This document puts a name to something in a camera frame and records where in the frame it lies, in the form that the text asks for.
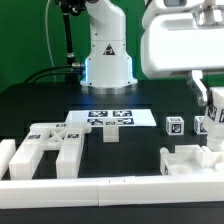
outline white block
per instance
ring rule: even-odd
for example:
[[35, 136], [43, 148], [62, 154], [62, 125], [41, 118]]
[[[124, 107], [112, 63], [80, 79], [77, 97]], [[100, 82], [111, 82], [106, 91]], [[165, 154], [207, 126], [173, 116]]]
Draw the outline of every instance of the white block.
[[58, 179], [77, 178], [82, 157], [85, 133], [82, 128], [68, 129], [56, 160]]
[[135, 177], [110, 178], [99, 185], [99, 206], [135, 204], [135, 188]]
[[103, 142], [119, 142], [119, 126], [116, 118], [103, 120]]
[[16, 152], [15, 140], [3, 140], [0, 143], [0, 180], [9, 167], [9, 162]]
[[204, 128], [204, 116], [194, 117], [194, 130], [198, 135], [206, 135], [207, 131]]
[[12, 180], [31, 180], [41, 160], [40, 144], [50, 137], [46, 129], [32, 130], [9, 163]]
[[208, 135], [207, 137], [207, 146], [212, 151], [224, 151], [224, 137], [212, 137]]
[[184, 120], [181, 117], [167, 117], [166, 131], [169, 135], [183, 135]]

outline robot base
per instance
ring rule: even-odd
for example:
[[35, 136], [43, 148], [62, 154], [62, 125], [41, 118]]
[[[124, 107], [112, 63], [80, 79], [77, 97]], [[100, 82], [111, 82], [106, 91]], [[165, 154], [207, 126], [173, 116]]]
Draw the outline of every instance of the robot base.
[[135, 91], [138, 87], [137, 83], [122, 86], [122, 87], [114, 87], [114, 88], [98, 88], [93, 86], [82, 86], [83, 92], [94, 93], [94, 94], [121, 94], [130, 91]]

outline black cable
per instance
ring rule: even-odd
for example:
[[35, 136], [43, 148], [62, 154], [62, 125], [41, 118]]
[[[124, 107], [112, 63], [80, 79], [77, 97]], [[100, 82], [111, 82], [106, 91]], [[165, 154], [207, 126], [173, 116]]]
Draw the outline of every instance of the black cable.
[[72, 76], [72, 75], [80, 75], [81, 72], [82, 71], [80, 70], [80, 71], [72, 71], [72, 72], [61, 72], [61, 73], [53, 73], [53, 74], [44, 74], [44, 75], [40, 75], [40, 76], [36, 77], [32, 81], [32, 83], [36, 82], [37, 80], [39, 80], [41, 78], [47, 77], [47, 76], [54, 76], [54, 75], [66, 75], [66, 76], [71, 75]]
[[42, 69], [38, 72], [35, 72], [34, 74], [30, 75], [28, 78], [26, 78], [24, 80], [23, 83], [28, 83], [31, 79], [35, 78], [36, 76], [44, 73], [44, 72], [48, 72], [48, 71], [55, 71], [55, 70], [58, 70], [58, 69], [63, 69], [63, 68], [71, 68], [72, 65], [63, 65], [63, 66], [57, 66], [57, 67], [50, 67], [50, 68], [45, 68], [45, 69]]

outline black and white pattern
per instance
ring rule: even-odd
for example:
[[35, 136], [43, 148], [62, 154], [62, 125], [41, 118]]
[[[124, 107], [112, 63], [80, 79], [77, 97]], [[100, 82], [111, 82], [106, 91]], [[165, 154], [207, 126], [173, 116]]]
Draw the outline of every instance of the black and white pattern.
[[116, 125], [116, 123], [114, 121], [108, 121], [106, 122], [106, 125], [113, 126], [113, 125]]
[[56, 125], [56, 128], [65, 128], [66, 127], [66, 124], [57, 124]]
[[103, 119], [88, 119], [88, 123], [91, 123], [92, 126], [101, 126], [103, 125]]
[[168, 175], [168, 173], [169, 173], [169, 171], [168, 171], [167, 167], [165, 166], [164, 175], [165, 175], [165, 176], [167, 176], [167, 175]]
[[89, 117], [108, 117], [108, 111], [90, 111]]
[[203, 127], [203, 123], [200, 124], [200, 132], [207, 132]]
[[68, 134], [68, 138], [79, 138], [79, 134]]
[[216, 113], [217, 113], [217, 108], [214, 105], [210, 105], [208, 108], [208, 116], [215, 121], [216, 118]]
[[181, 121], [181, 119], [178, 117], [171, 117], [170, 121]]
[[221, 111], [219, 123], [224, 123], [224, 109]]
[[134, 125], [133, 118], [120, 118], [118, 119], [118, 125]]
[[39, 139], [40, 135], [30, 135], [28, 139]]
[[172, 124], [171, 133], [181, 133], [181, 124]]
[[195, 129], [195, 131], [197, 132], [198, 131], [198, 121], [195, 121], [195, 124], [194, 124], [195, 126], [194, 126], [194, 129]]
[[199, 120], [199, 121], [204, 120], [204, 118], [205, 118], [204, 116], [198, 116], [198, 120]]
[[113, 111], [113, 116], [114, 117], [132, 117], [132, 112], [131, 110], [116, 110]]

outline wall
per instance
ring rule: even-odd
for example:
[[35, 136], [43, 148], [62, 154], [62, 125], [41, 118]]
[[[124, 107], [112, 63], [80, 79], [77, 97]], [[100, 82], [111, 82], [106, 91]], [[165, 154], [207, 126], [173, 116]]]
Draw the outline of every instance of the wall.
[[[134, 61], [134, 74], [146, 79], [140, 65], [140, 38], [143, 0], [112, 0], [127, 15], [127, 51]], [[30, 74], [50, 67], [45, 38], [45, 7], [47, 0], [7, 0], [1, 2], [0, 13], [0, 92], [9, 85], [21, 83]], [[74, 51], [78, 60], [89, 54], [89, 22], [84, 12], [71, 17]], [[62, 14], [54, 0], [49, 10], [49, 31], [56, 65], [66, 64]], [[224, 77], [209, 78], [210, 83], [224, 84]]]

